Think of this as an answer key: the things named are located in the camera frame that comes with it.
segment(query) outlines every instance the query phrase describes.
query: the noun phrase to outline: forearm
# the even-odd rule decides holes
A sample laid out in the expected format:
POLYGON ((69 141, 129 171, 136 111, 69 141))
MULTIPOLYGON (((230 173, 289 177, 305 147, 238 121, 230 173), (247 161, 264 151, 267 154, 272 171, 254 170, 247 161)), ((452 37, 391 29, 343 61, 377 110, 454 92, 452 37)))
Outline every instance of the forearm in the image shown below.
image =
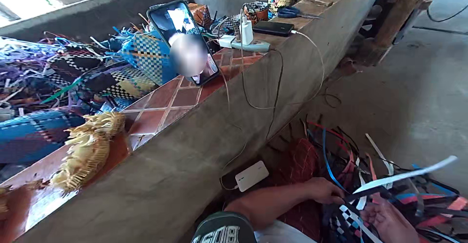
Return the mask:
POLYGON ((309 199, 305 184, 262 188, 238 198, 225 211, 246 216, 254 230, 265 228, 293 206, 309 199))

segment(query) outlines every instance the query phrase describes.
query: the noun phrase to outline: blue handle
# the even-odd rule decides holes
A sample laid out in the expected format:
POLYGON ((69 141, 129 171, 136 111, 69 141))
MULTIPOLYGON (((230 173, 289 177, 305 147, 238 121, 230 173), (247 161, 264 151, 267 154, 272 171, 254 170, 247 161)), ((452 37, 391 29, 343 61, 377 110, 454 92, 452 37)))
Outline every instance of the blue handle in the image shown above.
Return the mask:
POLYGON ((301 13, 299 9, 295 7, 282 7, 278 10, 278 17, 281 18, 296 18, 301 13))

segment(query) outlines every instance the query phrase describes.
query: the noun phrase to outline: scissors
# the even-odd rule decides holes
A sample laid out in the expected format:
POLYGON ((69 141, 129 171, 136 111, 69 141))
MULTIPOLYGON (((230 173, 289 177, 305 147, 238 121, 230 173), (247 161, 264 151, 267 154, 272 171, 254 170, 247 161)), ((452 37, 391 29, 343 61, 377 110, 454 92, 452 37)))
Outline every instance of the scissors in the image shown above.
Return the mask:
POLYGON ((304 17, 309 19, 322 19, 323 17, 314 14, 302 14, 299 9, 296 7, 281 7, 278 9, 278 17, 281 18, 296 18, 296 17, 304 17))

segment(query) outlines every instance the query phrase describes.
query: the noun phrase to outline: phone case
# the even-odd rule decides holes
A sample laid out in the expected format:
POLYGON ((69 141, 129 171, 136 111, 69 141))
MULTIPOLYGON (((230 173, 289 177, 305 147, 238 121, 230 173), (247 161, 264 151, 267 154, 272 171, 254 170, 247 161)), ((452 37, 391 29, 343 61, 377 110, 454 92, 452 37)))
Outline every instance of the phone case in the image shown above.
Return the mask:
MULTIPOLYGON (((167 4, 160 4, 160 5, 155 5, 155 6, 152 6, 152 7, 149 7, 148 11, 146 12, 146 16, 147 18, 150 20, 151 24, 153 24, 153 26, 155 27, 155 29, 158 31, 158 33, 160 34, 160 36, 162 37, 162 40, 164 40, 164 42, 167 44, 167 46, 169 48, 171 48, 171 46, 169 45, 169 42, 166 40, 166 38, 162 35, 162 32, 161 30, 159 29, 158 25, 156 25, 155 21, 150 17, 150 13, 153 12, 153 11, 156 11, 157 9, 161 8, 161 7, 167 7, 169 5, 172 5, 172 4, 175 4, 175 3, 182 3, 184 4, 184 6, 187 8, 187 11, 189 11, 189 15, 190 15, 190 18, 192 19, 193 21, 193 24, 196 26, 196 28, 198 28, 198 25, 195 21, 195 19, 193 18, 193 15, 192 15, 192 12, 190 11, 189 9, 189 6, 187 5, 187 2, 185 0, 175 0, 175 1, 172 1, 172 2, 169 2, 167 4)), ((206 49, 208 51, 208 53, 211 55, 211 57, 213 57, 213 55, 211 54, 210 52, 210 49, 208 48, 208 46, 206 46, 206 49)), ((206 84, 207 82, 209 82, 210 80, 216 78, 216 76, 219 75, 219 67, 218 65, 216 64, 216 61, 214 62, 214 64, 216 65, 216 68, 218 69, 213 75, 211 75, 207 80, 205 80, 202 84, 196 84, 195 81, 191 78, 191 77, 185 77, 187 80, 189 80, 190 82, 192 82, 194 85, 196 85, 197 87, 200 87, 200 86, 203 86, 204 84, 206 84)))

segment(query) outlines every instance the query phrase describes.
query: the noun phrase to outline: tiled ledge top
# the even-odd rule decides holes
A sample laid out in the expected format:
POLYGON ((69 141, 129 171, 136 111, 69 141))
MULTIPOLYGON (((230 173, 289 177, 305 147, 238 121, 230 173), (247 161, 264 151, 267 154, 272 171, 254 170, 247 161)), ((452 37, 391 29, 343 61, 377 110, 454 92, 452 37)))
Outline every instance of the tiled ledge top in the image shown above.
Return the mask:
MULTIPOLYGON (((244 68, 263 56, 248 51, 244 51, 243 54, 244 68)), ((240 50, 224 48, 214 54, 213 58, 227 81, 240 73, 240 50)), ((145 144, 223 85, 221 74, 202 87, 196 87, 183 76, 178 76, 125 108, 122 112, 127 117, 126 127, 133 150, 145 144)))
MULTIPOLYGON (((245 51, 244 67, 247 68, 262 56, 260 53, 245 51)), ((226 80, 229 81, 240 73, 240 50, 224 48, 213 57, 226 80)), ((90 180, 88 185, 127 158, 129 151, 146 143, 223 85, 224 80, 221 75, 202 87, 196 87, 184 77, 178 76, 124 109, 122 112, 126 115, 128 138, 125 133, 114 137, 103 169, 90 180)), ((57 149, 6 180, 1 186, 12 185, 13 188, 18 188, 30 181, 50 179, 67 155, 67 150, 68 146, 57 149)), ((15 190, 9 199, 10 215, 4 226, 0 227, 0 243, 15 240, 78 193, 79 191, 62 197, 61 190, 52 187, 35 191, 23 188, 15 190)))

